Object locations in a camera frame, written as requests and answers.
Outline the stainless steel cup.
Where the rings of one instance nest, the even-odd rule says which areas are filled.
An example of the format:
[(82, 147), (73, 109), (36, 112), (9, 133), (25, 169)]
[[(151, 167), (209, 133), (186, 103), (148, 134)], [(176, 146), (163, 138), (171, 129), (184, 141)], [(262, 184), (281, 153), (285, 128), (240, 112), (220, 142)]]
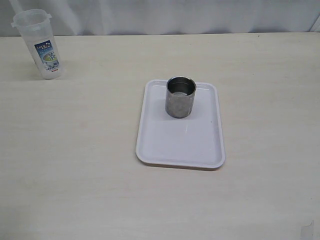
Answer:
[(165, 111), (173, 118), (188, 117), (193, 108), (196, 83), (184, 76), (175, 76), (166, 83)]

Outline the clear plastic water pitcher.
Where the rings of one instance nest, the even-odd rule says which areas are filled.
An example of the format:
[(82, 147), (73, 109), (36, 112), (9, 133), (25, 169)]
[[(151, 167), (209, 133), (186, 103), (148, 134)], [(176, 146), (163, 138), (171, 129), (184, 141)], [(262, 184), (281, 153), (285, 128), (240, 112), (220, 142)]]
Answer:
[(45, 80), (61, 76), (62, 61), (51, 27), (51, 14), (43, 9), (30, 9), (13, 17), (12, 27), (23, 38), (40, 75)]

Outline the white plastic tray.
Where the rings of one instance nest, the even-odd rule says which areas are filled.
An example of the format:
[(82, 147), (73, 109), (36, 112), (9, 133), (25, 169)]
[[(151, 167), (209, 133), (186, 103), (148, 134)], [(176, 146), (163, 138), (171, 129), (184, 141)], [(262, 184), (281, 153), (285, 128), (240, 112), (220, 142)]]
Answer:
[(147, 165), (217, 169), (226, 161), (216, 87), (197, 82), (193, 108), (185, 118), (165, 110), (166, 80), (144, 89), (135, 153)]

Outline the white backdrop curtain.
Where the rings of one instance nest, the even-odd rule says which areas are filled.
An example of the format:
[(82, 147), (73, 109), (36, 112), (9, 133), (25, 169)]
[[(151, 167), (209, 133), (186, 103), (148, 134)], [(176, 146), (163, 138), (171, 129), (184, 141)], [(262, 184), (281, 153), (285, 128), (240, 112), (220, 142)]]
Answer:
[(21, 0), (51, 14), (56, 36), (308, 32), (317, 0)]

